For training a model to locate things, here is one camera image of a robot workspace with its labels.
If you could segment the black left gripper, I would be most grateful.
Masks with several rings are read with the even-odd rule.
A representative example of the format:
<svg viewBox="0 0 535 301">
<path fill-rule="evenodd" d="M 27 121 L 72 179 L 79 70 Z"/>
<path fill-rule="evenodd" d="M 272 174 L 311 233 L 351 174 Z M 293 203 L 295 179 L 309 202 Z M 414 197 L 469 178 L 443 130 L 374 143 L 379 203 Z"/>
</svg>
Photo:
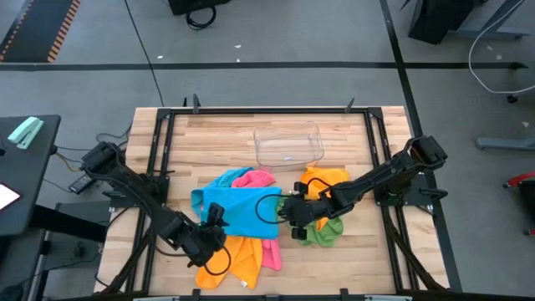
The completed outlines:
<svg viewBox="0 0 535 301">
<path fill-rule="evenodd" d="M 182 224 L 177 241 L 190 259 L 189 267 L 204 266 L 216 252 L 225 248 L 227 234 L 223 229 L 226 226 L 224 211 L 223 207 L 212 203 L 208 208 L 207 220 L 202 223 L 195 223 L 185 214 L 179 214 Z"/>
</svg>

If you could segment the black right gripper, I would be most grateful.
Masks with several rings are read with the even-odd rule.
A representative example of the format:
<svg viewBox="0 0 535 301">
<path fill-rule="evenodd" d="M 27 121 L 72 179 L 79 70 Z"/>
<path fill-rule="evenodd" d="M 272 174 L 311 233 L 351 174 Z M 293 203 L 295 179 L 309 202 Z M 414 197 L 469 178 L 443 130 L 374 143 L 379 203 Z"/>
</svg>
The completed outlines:
<svg viewBox="0 0 535 301">
<path fill-rule="evenodd" d="M 305 227 L 311 222 L 321 220 L 324 217 L 336 218 L 332 198 L 328 195 L 332 190 L 332 185 L 319 180 L 326 188 L 318 194 L 318 200 L 307 200 L 305 195 L 308 193 L 308 185 L 312 182 L 313 180 L 308 183 L 295 182 L 293 194 L 288 197 L 288 208 L 284 204 L 278 204 L 278 216 L 281 222 L 289 222 L 292 227 L 292 238 L 296 240 L 307 238 Z"/>
</svg>

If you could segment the orange microfiber towel with label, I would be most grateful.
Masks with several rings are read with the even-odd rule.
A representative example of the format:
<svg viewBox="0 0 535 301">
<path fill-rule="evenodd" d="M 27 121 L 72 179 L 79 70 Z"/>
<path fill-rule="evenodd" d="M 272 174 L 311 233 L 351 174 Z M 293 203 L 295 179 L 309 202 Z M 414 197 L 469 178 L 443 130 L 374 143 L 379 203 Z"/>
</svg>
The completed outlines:
<svg viewBox="0 0 535 301">
<path fill-rule="evenodd" d="M 228 236 L 225 248 L 216 252 L 207 266 L 211 273 L 202 267 L 196 274 L 199 288 L 216 288 L 230 273 L 243 287 L 255 289 L 262 266 L 262 240 Z"/>
</svg>

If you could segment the blue microfiber towel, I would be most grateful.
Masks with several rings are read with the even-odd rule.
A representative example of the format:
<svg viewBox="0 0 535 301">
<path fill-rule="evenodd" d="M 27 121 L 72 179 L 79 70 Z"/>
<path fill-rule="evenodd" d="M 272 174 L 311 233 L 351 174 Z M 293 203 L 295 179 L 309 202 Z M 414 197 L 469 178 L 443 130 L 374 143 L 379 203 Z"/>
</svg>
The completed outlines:
<svg viewBox="0 0 535 301">
<path fill-rule="evenodd" d="M 251 167 L 231 169 L 224 172 L 207 186 L 191 192 L 193 212 L 206 222 L 208 208 L 216 203 L 225 209 L 223 221 L 228 223 L 223 229 L 229 236 L 275 239 L 279 235 L 275 222 L 276 207 L 280 187 L 233 188 L 232 182 Z"/>
</svg>

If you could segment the pink microfiber towel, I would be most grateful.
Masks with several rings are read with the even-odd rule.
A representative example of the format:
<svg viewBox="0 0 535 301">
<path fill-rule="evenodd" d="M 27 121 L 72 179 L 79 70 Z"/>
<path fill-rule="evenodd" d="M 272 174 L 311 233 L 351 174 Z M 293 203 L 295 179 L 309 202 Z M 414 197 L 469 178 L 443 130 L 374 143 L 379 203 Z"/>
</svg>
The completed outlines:
<svg viewBox="0 0 535 301">
<path fill-rule="evenodd" d="M 267 171 L 247 171 L 232 182 L 233 188 L 266 187 L 276 182 Z M 282 257 L 277 239 L 262 240 L 262 266 L 274 271 L 282 269 Z"/>
</svg>

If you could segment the large green microfiber towel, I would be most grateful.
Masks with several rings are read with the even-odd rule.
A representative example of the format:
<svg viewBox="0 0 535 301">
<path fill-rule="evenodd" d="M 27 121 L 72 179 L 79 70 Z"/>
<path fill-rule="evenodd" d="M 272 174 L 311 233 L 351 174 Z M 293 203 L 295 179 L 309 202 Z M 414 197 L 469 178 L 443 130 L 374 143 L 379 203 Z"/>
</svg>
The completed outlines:
<svg viewBox="0 0 535 301">
<path fill-rule="evenodd" d="M 308 224 L 305 230 L 307 237 L 304 240 L 296 239 L 300 245 L 332 247 L 334 242 L 343 235 L 344 224 L 340 217 L 335 219 L 323 218 L 319 222 Z"/>
</svg>

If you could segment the clear plastic bin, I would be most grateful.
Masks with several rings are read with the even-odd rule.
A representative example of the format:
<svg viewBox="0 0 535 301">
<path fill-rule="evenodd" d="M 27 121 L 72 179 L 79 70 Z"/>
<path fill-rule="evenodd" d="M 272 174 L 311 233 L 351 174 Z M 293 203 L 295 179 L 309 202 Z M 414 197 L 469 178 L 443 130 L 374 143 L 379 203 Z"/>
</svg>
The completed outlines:
<svg viewBox="0 0 535 301">
<path fill-rule="evenodd" d="M 324 157 L 320 130 L 312 121 L 258 127 L 253 139 L 260 167 L 314 166 Z"/>
</svg>

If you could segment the black power brick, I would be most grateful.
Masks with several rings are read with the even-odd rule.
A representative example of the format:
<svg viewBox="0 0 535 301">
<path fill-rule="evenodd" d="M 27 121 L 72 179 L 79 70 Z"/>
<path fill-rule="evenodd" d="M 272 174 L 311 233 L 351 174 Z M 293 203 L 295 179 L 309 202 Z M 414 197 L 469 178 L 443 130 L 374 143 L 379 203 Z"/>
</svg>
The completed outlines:
<svg viewBox="0 0 535 301">
<path fill-rule="evenodd" d="M 87 188 L 92 186 L 94 184 L 94 179 L 92 179 L 87 174 L 84 174 L 80 178 L 78 178 L 76 181 L 74 181 L 72 184 L 68 186 L 68 190 L 74 194 L 79 195 L 83 191 L 85 191 Z"/>
</svg>

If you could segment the black equipment stand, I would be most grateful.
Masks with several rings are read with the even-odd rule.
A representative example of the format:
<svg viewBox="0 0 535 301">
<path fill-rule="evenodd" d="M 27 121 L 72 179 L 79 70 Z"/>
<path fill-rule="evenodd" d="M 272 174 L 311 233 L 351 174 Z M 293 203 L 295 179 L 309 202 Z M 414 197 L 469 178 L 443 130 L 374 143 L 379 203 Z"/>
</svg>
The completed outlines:
<svg viewBox="0 0 535 301">
<path fill-rule="evenodd" d="M 0 300 L 39 301 L 52 271 L 94 268 L 109 208 L 108 202 L 37 205 L 20 232 L 0 233 Z"/>
</svg>

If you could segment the black side desk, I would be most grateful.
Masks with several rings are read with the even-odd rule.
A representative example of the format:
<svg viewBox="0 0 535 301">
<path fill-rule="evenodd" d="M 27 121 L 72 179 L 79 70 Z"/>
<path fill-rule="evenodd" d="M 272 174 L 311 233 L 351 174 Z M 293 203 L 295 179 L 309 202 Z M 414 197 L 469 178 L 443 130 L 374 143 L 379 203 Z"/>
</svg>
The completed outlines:
<svg viewBox="0 0 535 301">
<path fill-rule="evenodd" d="M 8 141 L 8 136 L 26 120 L 24 116 L 0 117 L 0 183 L 21 197 L 0 209 L 0 237 L 17 236 L 28 227 L 59 129 L 59 115 L 40 115 L 43 126 L 26 150 Z"/>
</svg>

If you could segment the mint green stapler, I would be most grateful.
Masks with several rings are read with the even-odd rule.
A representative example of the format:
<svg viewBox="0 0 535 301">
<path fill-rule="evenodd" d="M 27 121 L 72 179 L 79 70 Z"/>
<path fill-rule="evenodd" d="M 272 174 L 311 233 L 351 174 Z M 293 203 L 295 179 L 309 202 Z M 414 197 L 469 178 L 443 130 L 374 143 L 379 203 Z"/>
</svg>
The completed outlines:
<svg viewBox="0 0 535 301">
<path fill-rule="evenodd" d="M 26 150 L 43 124 L 41 119 L 30 116 L 8 136 L 8 141 L 15 144 L 18 149 Z"/>
</svg>

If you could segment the black equipment box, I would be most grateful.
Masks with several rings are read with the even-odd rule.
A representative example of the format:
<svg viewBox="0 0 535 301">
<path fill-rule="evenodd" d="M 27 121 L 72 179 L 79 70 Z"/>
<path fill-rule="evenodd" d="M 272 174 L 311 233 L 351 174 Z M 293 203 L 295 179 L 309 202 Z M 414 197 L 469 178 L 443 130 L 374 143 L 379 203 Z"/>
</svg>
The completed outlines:
<svg viewBox="0 0 535 301">
<path fill-rule="evenodd" d="M 203 8 L 214 8 L 231 0 L 167 0 L 174 15 L 182 15 Z"/>
</svg>

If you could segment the grey metal desk foot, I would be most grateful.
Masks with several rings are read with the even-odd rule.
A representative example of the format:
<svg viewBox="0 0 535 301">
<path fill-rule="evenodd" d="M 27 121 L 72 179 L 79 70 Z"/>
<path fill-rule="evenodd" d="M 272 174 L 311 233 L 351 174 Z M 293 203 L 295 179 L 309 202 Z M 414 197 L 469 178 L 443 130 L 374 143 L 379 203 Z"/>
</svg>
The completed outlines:
<svg viewBox="0 0 535 301">
<path fill-rule="evenodd" d="M 535 151 L 535 138 L 526 138 L 526 139 L 477 138 L 476 147 L 478 149 Z"/>
</svg>

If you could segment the red chair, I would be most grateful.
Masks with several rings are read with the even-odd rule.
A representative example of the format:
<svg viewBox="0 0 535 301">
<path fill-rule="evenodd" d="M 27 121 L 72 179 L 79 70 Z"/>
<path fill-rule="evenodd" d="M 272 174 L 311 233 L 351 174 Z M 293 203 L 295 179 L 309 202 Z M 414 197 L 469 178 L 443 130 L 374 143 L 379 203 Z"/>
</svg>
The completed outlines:
<svg viewBox="0 0 535 301">
<path fill-rule="evenodd" d="M 514 176 L 506 180 L 504 188 L 516 187 L 528 212 L 535 219 L 535 171 Z"/>
</svg>

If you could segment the black equipment cabinet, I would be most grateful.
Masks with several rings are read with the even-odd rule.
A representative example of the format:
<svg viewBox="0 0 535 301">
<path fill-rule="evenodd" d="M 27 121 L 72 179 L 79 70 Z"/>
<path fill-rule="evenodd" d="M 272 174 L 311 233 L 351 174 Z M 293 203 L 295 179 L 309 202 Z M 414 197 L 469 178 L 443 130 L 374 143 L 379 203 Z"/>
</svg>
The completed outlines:
<svg viewBox="0 0 535 301">
<path fill-rule="evenodd" d="M 439 44 L 448 33 L 475 37 L 475 29 L 461 29 L 473 8 L 488 0 L 416 0 L 408 36 L 430 44 Z"/>
</svg>

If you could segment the orange-striped black floor mat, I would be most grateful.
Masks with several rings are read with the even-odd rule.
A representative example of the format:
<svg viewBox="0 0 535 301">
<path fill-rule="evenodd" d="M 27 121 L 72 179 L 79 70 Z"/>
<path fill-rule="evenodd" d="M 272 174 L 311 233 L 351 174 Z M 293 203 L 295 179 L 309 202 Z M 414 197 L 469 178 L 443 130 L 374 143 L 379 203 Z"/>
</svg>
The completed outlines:
<svg viewBox="0 0 535 301">
<path fill-rule="evenodd" d="M 25 0 L 0 43 L 0 63 L 53 63 L 80 6 L 80 0 Z"/>
</svg>

